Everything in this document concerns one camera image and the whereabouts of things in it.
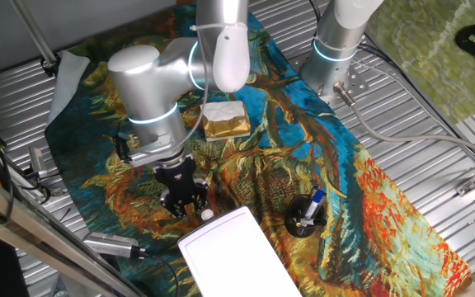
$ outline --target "metal rail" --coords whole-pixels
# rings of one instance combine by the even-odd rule
[[[7,206],[8,193],[0,187],[0,214],[5,213]],[[144,296],[35,200],[26,196],[23,201],[14,201],[11,221],[0,224],[0,239],[104,296]]]
[[[26,30],[29,31],[32,40],[38,47],[41,55],[45,59],[45,67],[50,68],[56,65],[56,56],[53,51],[47,45],[43,34],[41,34],[38,24],[34,21],[34,18],[26,7],[25,3],[22,0],[9,0],[10,4],[16,11],[16,14],[20,17],[21,21],[26,27]]]

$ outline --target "white cloth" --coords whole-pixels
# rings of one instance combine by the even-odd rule
[[[67,106],[76,93],[78,83],[89,65],[89,59],[79,57],[63,50],[61,53],[62,61],[58,68],[56,76],[56,88],[54,89],[54,98],[50,105],[49,125],[56,116]]]
[[[241,101],[224,101],[206,103],[203,115],[209,121],[231,120],[237,116],[244,116],[245,109]]]

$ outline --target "painted fabric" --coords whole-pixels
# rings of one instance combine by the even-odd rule
[[[151,170],[117,157],[111,137],[126,113],[106,62],[133,45],[163,51],[174,38],[194,36],[188,29],[194,23],[194,5],[174,7],[77,46],[73,53],[91,63],[71,102],[46,130],[89,229],[136,238],[165,258],[179,276],[180,296],[200,296],[176,245],[200,221],[194,214],[173,219],[159,205],[165,188]],[[223,215],[248,206],[304,297],[452,295],[468,277],[468,265],[300,80],[252,15],[248,25],[246,86],[234,94],[211,92],[209,100],[243,101],[251,136],[207,143],[196,131],[185,144],[197,163],[195,177],[209,184],[209,207]],[[178,100],[188,129],[199,116],[201,96],[192,91]],[[125,122],[121,129],[131,127]],[[288,204],[313,186],[327,193],[327,225],[309,238],[293,238],[284,227]],[[158,262],[122,260],[120,268],[148,295],[174,294],[172,274]]]
[[[475,57],[454,41],[471,25],[475,0],[386,0],[366,31],[458,123],[475,115]]]

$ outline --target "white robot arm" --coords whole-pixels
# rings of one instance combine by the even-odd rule
[[[336,94],[336,83],[348,77],[351,58],[355,55],[368,19],[383,0],[331,0],[323,13],[313,42],[311,55],[300,76],[322,100]]]
[[[141,144],[131,149],[126,136],[119,135],[117,153],[134,167],[153,168],[168,188],[161,204],[176,217],[186,216],[184,205],[193,203],[201,211],[206,204],[206,183],[193,178],[195,162],[182,145],[186,129],[176,99],[196,87],[235,92],[245,84],[250,71],[247,15],[248,0],[199,0],[197,25],[192,27],[199,39],[178,38],[161,54],[138,45],[109,61],[113,83]]]

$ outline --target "white foam block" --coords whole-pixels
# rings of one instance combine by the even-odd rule
[[[203,297],[301,297],[254,216],[241,207],[178,243]]]

